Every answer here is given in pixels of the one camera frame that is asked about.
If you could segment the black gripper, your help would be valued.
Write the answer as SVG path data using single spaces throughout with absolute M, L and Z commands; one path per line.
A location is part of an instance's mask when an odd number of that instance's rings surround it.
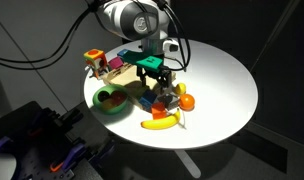
M 146 70 L 142 67 L 137 67 L 136 75 L 140 78 L 142 87 L 145 87 L 147 85 L 146 77 L 155 79 L 161 86 L 161 95 L 163 95 L 164 92 L 169 88 L 170 82 L 172 80 L 172 72 L 170 70 L 160 70 L 159 72 L 154 72 L 151 70 Z

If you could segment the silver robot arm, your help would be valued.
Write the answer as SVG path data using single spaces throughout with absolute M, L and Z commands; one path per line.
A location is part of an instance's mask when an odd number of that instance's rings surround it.
M 92 0 L 88 5 L 101 27 L 123 39 L 141 41 L 141 52 L 126 51 L 121 59 L 137 67 L 143 86 L 153 78 L 163 93 L 172 84 L 172 70 L 164 65 L 169 17 L 167 2 L 154 0 Z

